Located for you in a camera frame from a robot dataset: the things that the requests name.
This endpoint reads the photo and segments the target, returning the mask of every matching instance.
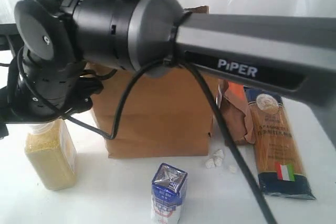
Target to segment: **spice jar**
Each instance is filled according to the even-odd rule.
[[[58,190],[76,182],[76,149],[62,119],[29,125],[25,153],[45,187]]]

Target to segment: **white table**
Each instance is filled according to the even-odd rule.
[[[0,52],[0,59],[5,56]],[[1,87],[6,71],[0,69]],[[336,151],[308,107],[290,100],[285,105],[317,200],[269,196],[267,201],[279,223],[335,223]],[[77,118],[93,124],[89,112]],[[237,165],[218,133],[211,153],[223,148],[224,165],[209,170],[207,157],[108,159],[101,137],[72,123],[68,127],[78,153],[78,182],[60,191],[46,190],[26,158],[25,127],[8,127],[10,135],[0,141],[0,223],[150,223],[151,180],[162,162],[188,172],[180,224],[265,223],[241,171],[228,170]],[[253,149],[240,150],[256,174]]]

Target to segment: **italian flag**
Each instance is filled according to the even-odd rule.
[[[295,181],[292,164],[280,165],[279,162],[275,163],[277,175],[279,180]]]

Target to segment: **pasta package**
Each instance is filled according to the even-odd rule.
[[[264,194],[316,199],[304,173],[280,96],[244,87],[255,132],[260,190]]]

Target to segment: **blue milk carton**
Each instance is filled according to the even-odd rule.
[[[154,223],[177,224],[187,191],[188,173],[162,163],[152,180]]]

